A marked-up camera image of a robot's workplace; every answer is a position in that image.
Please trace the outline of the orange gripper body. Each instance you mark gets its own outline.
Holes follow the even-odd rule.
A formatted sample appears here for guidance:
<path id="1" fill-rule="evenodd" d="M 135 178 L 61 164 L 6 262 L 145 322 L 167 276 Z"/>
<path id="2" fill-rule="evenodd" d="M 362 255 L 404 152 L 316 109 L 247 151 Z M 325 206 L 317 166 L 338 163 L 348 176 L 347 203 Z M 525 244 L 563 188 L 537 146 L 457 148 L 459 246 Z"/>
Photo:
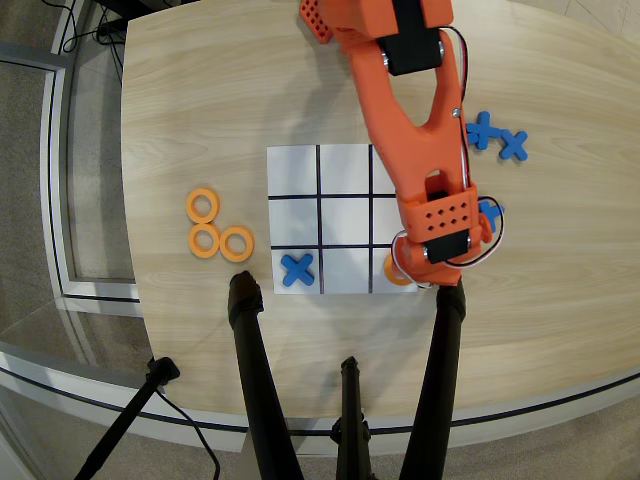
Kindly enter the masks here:
<path id="1" fill-rule="evenodd" d="M 418 288 L 455 286 L 462 271 L 481 263 L 494 251 L 494 229 L 489 219 L 479 225 L 421 244 L 411 242 L 405 230 L 393 238 L 393 283 Z"/>

